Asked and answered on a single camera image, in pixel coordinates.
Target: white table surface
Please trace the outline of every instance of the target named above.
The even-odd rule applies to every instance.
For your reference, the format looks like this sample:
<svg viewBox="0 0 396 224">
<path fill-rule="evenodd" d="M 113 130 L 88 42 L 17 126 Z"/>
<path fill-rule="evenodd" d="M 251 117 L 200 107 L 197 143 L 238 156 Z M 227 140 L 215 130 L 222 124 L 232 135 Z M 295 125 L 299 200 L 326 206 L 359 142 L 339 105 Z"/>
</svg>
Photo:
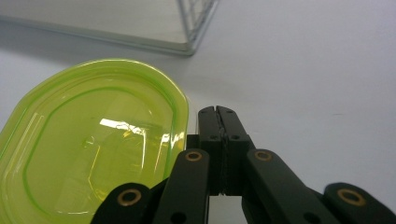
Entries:
<svg viewBox="0 0 396 224">
<path fill-rule="evenodd" d="M 190 58 L 0 21 L 0 129 L 38 83 L 110 57 L 160 68 L 196 111 L 232 108 L 308 187 L 351 183 L 396 212 L 395 1 L 220 1 Z M 240 198 L 212 199 L 209 223 L 246 223 Z"/>
</svg>

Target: transparent lid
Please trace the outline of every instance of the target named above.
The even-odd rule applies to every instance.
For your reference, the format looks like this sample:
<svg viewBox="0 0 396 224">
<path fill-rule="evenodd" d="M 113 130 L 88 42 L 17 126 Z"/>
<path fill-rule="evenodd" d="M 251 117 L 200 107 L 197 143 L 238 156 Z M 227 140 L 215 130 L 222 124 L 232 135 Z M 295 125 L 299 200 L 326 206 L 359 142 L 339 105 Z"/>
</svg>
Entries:
<svg viewBox="0 0 396 224">
<path fill-rule="evenodd" d="M 88 62 L 44 81 L 0 134 L 0 223 L 90 223 L 116 186 L 155 186 L 188 114 L 183 92 L 144 63 Z"/>
</svg>

